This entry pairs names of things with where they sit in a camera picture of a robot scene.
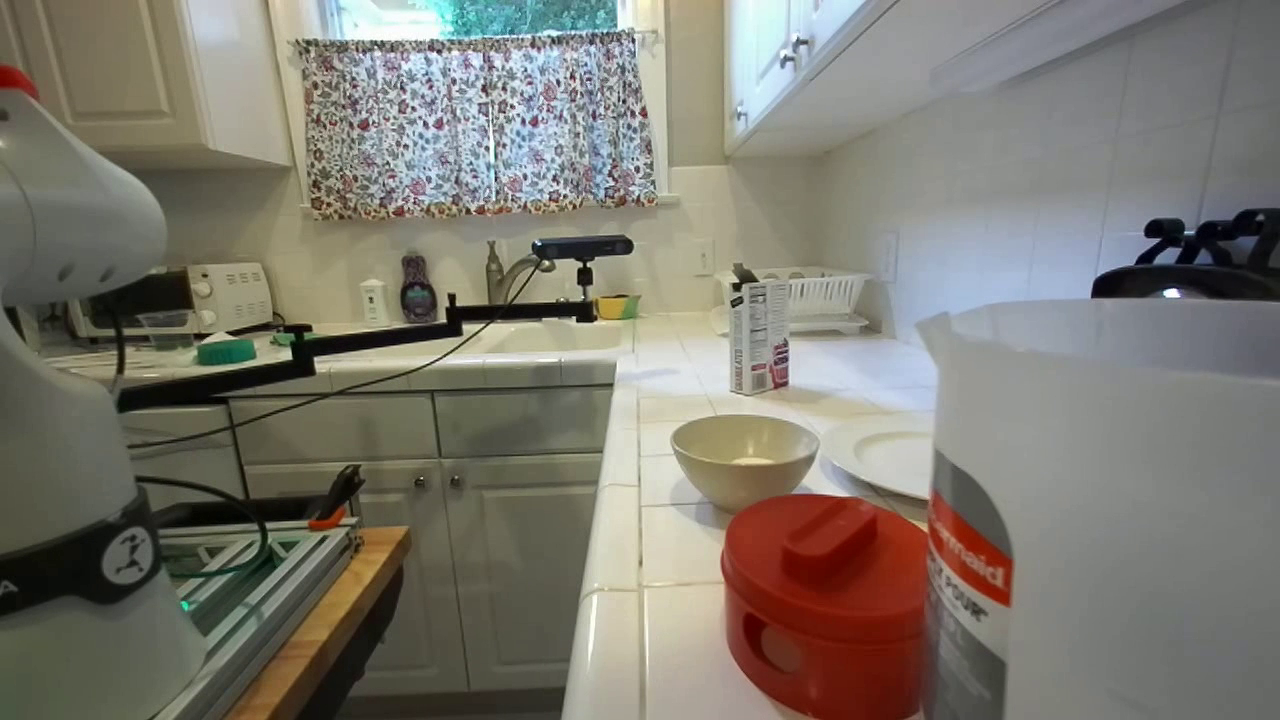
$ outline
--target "upper cabinet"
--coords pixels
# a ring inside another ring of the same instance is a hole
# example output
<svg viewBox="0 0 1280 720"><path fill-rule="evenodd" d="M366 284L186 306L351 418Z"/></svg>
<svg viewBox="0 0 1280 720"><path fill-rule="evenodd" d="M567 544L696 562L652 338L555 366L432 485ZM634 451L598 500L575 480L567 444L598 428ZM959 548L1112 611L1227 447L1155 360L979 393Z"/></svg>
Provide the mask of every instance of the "upper cabinet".
<svg viewBox="0 0 1280 720"><path fill-rule="evenodd" d="M122 163L287 163L263 0L0 0L0 62Z"/></svg>
<svg viewBox="0 0 1280 720"><path fill-rule="evenodd" d="M1180 0L725 0L727 151L818 157Z"/></svg>

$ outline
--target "red container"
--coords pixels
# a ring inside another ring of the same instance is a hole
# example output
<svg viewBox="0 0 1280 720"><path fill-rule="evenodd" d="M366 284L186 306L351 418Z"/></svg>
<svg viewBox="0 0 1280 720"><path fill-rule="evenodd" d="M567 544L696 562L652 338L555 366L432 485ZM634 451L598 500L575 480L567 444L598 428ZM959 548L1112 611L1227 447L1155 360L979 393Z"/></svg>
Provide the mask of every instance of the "red container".
<svg viewBox="0 0 1280 720"><path fill-rule="evenodd" d="M824 720L904 720L926 682L926 532L841 496L777 496L725 536L727 653L752 682Z"/></svg>

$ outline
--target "white cabinet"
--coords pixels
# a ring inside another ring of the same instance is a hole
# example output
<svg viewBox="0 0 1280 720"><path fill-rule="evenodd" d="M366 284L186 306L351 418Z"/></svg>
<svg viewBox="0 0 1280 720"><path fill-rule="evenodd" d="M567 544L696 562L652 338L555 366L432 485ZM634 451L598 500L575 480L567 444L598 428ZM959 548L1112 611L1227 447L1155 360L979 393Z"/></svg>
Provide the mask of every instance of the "white cabinet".
<svg viewBox="0 0 1280 720"><path fill-rule="evenodd" d="M404 561L399 606L371 653L360 690L366 697L417 697L417 690L465 690L469 661L460 635L460 605L451 578L449 500L437 473L379 480L379 466L366 473L360 496L366 524L413 528Z"/></svg>
<svg viewBox="0 0 1280 720"><path fill-rule="evenodd" d="M357 697L566 687L614 387L508 373L306 399L234 399L238 418L262 416L238 431L258 496L318 496L360 463L360 519L413 528Z"/></svg>
<svg viewBox="0 0 1280 720"><path fill-rule="evenodd" d="M818 157L1180 0L727 0L727 151ZM761 79L764 49L787 70Z"/></svg>
<svg viewBox="0 0 1280 720"><path fill-rule="evenodd" d="M122 416L122 425L128 444L140 444L132 447L136 477L192 480L192 485L239 496L239 459L238 459L234 431L223 431L229 428L223 405L143 406L143 411ZM206 490L181 490L181 486L143 486L143 490L154 512L174 505L214 500Z"/></svg>
<svg viewBox="0 0 1280 720"><path fill-rule="evenodd" d="M727 106L734 130L764 114L777 94L795 79L804 0L727 0Z"/></svg>
<svg viewBox="0 0 1280 720"><path fill-rule="evenodd" d="M566 687L602 456L457 459L443 477L473 687Z"/></svg>
<svg viewBox="0 0 1280 720"><path fill-rule="evenodd" d="M0 0L0 59L122 163L287 163L263 0Z"/></svg>
<svg viewBox="0 0 1280 720"><path fill-rule="evenodd" d="M449 496L437 459L250 463L258 496L313 496L360 463L360 519L413 528L397 614L366 663L360 697L469 690L460 605L451 578Z"/></svg>

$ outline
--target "white wall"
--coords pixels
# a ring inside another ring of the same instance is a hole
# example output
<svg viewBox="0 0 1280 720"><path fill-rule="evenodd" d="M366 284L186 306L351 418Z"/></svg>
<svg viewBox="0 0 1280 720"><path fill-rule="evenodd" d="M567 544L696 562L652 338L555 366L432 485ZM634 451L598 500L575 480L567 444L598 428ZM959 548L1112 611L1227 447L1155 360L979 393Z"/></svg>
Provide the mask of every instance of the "white wall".
<svg viewBox="0 0 1280 720"><path fill-rule="evenodd" d="M287 320L357 320L357 284L399 284L399 255L425 252L437 293L483 298L483 240L505 259L538 234L630 231L638 255L598 259L598 293L642 293L647 310L706 310L717 284L702 268L734 259L809 265L818 255L812 163L686 163L676 204L644 211L574 211L547 219L404 219L325 223L306 215L292 172L154 172L143 177L174 223L174 265L263 259ZM539 277L530 298L575 296L574 265Z"/></svg>
<svg viewBox="0 0 1280 720"><path fill-rule="evenodd" d="M1280 0L1194 0L985 94L919 106L824 163L824 259L868 306L1089 296L1143 219L1280 204Z"/></svg>

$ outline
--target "white appliance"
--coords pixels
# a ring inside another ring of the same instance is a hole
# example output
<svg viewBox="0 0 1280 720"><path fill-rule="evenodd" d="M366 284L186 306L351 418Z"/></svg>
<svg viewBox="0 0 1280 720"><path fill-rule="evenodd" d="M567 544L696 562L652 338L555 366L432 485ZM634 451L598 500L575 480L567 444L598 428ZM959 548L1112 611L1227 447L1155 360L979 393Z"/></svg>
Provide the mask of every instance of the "white appliance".
<svg viewBox="0 0 1280 720"><path fill-rule="evenodd" d="M181 323L148 327L148 310L186 310ZM112 338L116 317L128 338L207 336L276 320L263 265L188 265L148 272L116 293L68 298L68 323L81 338Z"/></svg>

